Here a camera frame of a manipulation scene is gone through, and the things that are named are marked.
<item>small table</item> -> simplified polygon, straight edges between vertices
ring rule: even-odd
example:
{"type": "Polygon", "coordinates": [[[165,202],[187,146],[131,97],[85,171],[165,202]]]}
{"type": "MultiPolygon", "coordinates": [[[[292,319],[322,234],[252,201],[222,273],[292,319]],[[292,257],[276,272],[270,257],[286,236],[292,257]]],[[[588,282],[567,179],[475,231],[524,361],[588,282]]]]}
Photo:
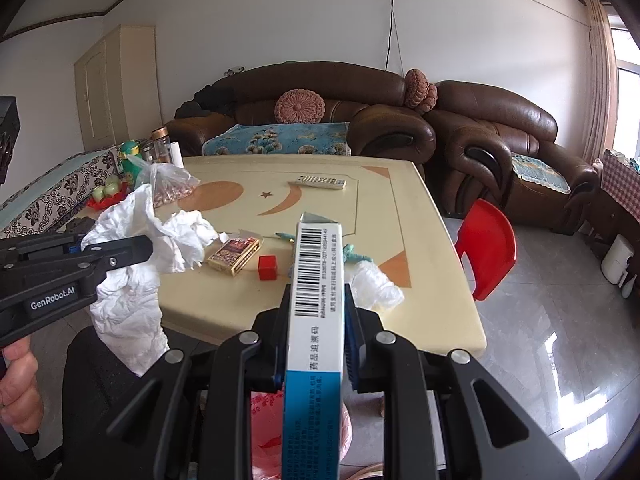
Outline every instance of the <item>small table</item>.
{"type": "MultiPolygon", "coordinates": [[[[262,249],[236,276],[207,264],[161,278],[162,324],[219,344],[251,327],[256,314],[279,306],[292,263],[291,245],[274,236],[295,234],[305,212],[342,224],[344,243],[371,256],[402,287],[405,300],[381,314],[386,329],[418,348],[445,354],[486,347],[476,305],[442,218],[411,162],[328,155],[190,157],[185,167],[202,183],[188,198],[163,206],[162,220],[199,209],[218,232],[261,234],[262,249]],[[300,174],[347,180],[342,191],[288,184],[300,174]],[[261,282],[260,254],[275,254],[278,279],[261,282]]],[[[219,245],[208,248],[209,256],[219,245]]]]}
{"type": "Polygon", "coordinates": [[[599,234],[604,243],[611,245],[616,235],[628,240],[636,253],[629,260],[629,276],[640,274],[640,174],[618,161],[608,150],[602,155],[604,169],[602,184],[597,190],[586,219],[592,227],[591,242],[598,250],[599,234]]]}

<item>orange moon design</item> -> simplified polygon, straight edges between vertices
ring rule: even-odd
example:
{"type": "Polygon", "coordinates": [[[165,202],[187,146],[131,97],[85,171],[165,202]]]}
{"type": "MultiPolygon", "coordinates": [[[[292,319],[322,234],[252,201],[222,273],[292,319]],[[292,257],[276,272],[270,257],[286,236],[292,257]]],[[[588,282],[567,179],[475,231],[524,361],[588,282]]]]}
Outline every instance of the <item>orange moon design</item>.
{"type": "Polygon", "coordinates": [[[380,270],[397,286],[411,288],[411,276],[409,275],[409,263],[406,260],[406,251],[402,251],[390,260],[380,264],[380,270]]]}
{"type": "Polygon", "coordinates": [[[294,186],[293,184],[289,184],[289,194],[287,197],[280,202],[276,207],[272,207],[268,211],[264,213],[260,213],[258,216],[267,216],[273,215],[275,213],[279,213],[280,211],[284,211],[285,209],[289,209],[291,206],[296,204],[298,200],[302,198],[302,189],[300,186],[294,186]]]}
{"type": "Polygon", "coordinates": [[[391,177],[389,176],[389,168],[381,168],[380,166],[361,166],[361,168],[373,171],[373,173],[377,173],[382,176],[386,176],[389,180],[391,180],[391,177]]]}
{"type": "Polygon", "coordinates": [[[244,188],[237,182],[219,180],[200,184],[188,197],[178,200],[185,211],[210,211],[240,198],[244,188]]]}

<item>crumpled tissue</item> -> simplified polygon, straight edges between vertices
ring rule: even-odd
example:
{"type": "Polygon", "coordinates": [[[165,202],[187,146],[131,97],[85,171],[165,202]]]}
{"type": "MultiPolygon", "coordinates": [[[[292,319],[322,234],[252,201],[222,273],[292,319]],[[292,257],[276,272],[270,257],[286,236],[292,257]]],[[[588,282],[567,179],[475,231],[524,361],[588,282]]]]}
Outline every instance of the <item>crumpled tissue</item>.
{"type": "Polygon", "coordinates": [[[218,233],[200,211],[180,211],[162,223],[154,215],[151,184],[105,210],[82,239],[81,248],[110,240],[146,235],[154,250],[146,262],[110,270],[90,306],[98,337],[137,376],[169,349],[160,326],[160,274],[200,265],[204,248],[218,233]]]}
{"type": "Polygon", "coordinates": [[[404,301],[404,292],[373,262],[359,262],[351,275],[344,274],[357,307],[372,310],[376,306],[384,312],[404,301]]]}

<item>round knitted cushion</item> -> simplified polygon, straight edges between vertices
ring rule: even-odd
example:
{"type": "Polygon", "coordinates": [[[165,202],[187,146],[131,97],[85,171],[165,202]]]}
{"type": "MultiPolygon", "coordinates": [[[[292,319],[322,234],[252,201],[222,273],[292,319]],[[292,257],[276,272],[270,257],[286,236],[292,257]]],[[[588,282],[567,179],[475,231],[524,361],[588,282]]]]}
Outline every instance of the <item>round knitted cushion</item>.
{"type": "Polygon", "coordinates": [[[429,83],[429,88],[427,90],[427,97],[415,107],[415,111],[419,114],[425,114],[433,109],[438,101],[438,87],[433,83],[429,83]]]}
{"type": "Polygon", "coordinates": [[[324,116],[324,99],[312,90],[296,88],[280,96],[273,113],[281,124],[319,123],[324,116]]]}
{"type": "Polygon", "coordinates": [[[404,76],[406,90],[404,91],[404,106],[415,108],[425,97],[427,97],[427,88],[429,82],[421,70],[412,68],[404,76]]]}

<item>white appliance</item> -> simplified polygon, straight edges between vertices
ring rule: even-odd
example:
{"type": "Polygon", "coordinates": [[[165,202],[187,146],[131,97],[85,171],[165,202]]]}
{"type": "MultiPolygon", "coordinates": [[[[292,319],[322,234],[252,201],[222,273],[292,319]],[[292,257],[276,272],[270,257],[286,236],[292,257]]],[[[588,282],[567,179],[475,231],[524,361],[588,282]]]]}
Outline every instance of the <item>white appliance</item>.
{"type": "Polygon", "coordinates": [[[616,236],[616,240],[600,266],[604,277],[615,285],[623,282],[627,274],[626,266],[633,255],[634,248],[628,240],[621,235],[616,236]]]}

